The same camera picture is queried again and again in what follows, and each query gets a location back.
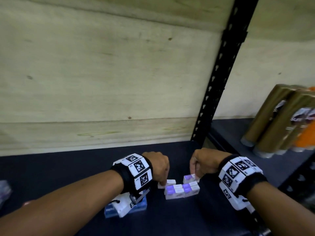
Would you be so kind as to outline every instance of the plywood wall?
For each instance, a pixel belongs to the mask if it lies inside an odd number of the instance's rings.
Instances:
[[[189,140],[233,1],[0,0],[0,155]],[[217,118],[315,85],[314,10],[259,1]]]

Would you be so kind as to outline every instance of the hand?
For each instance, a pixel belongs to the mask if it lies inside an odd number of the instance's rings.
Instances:
[[[207,173],[216,173],[221,161],[231,153],[215,149],[201,148],[195,150],[190,159],[190,174],[201,178]]]
[[[153,180],[158,181],[162,186],[166,185],[169,171],[168,157],[160,152],[144,152],[142,154],[148,158],[153,167]]]

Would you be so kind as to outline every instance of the blue box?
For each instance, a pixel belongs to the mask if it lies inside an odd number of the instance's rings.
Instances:
[[[132,214],[138,211],[143,211],[147,209],[147,197],[145,196],[142,201],[138,204],[136,204],[129,212],[128,214]],[[114,208],[113,204],[108,204],[104,209],[105,218],[111,218],[114,216],[118,216],[118,213],[116,209]]]

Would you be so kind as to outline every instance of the qr-like code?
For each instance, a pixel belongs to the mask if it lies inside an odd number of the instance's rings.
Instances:
[[[237,167],[241,170],[246,170],[249,168],[249,166],[243,161],[239,161],[239,162],[235,163],[235,165],[237,165]]]
[[[141,186],[143,186],[148,182],[149,182],[149,177],[148,177],[148,173],[146,172],[145,174],[140,176],[140,184],[141,184]]]
[[[136,163],[134,163],[134,166],[136,167],[136,170],[138,172],[141,172],[145,169],[144,165],[142,164],[141,160],[137,161]]]
[[[128,161],[130,161],[130,162],[132,162],[132,161],[134,161],[134,160],[136,160],[136,159],[138,159],[138,157],[136,157],[136,156],[129,156],[129,157],[126,157],[126,160],[128,160]]]
[[[228,199],[232,198],[232,197],[230,196],[230,194],[227,192],[227,190],[223,190],[223,193],[225,194],[225,196],[226,196]]]
[[[251,167],[256,167],[256,165],[251,160],[244,160]]]
[[[226,173],[228,173],[229,176],[234,179],[238,175],[239,171],[234,166],[230,166],[230,168],[227,169]]]
[[[231,184],[232,184],[232,182],[233,182],[233,181],[231,180],[231,178],[228,177],[227,175],[224,175],[222,181],[223,181],[228,187],[230,187]]]

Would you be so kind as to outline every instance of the forearm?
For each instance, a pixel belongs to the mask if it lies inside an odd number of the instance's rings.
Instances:
[[[246,195],[275,236],[315,235],[315,215],[268,182]]]
[[[1,235],[73,235],[123,187],[112,170],[67,185],[2,217]]]

